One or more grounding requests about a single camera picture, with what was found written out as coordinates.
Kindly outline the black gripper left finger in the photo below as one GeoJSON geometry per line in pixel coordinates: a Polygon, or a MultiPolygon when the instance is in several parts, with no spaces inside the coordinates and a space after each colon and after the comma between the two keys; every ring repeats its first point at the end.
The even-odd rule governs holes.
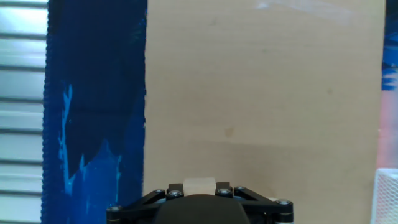
{"type": "Polygon", "coordinates": [[[167,190],[155,189],[130,205],[107,208],[106,223],[135,224],[148,221],[155,217],[163,203],[183,196],[183,184],[169,184],[167,190]]]}

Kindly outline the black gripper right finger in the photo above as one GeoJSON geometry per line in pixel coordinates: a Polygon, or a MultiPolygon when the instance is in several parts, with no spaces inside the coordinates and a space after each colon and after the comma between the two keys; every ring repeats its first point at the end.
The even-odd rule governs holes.
{"type": "Polygon", "coordinates": [[[271,200],[247,187],[232,187],[229,182],[217,182],[215,195],[238,201],[249,218],[259,215],[263,223],[294,224],[294,206],[290,200],[271,200]]]}

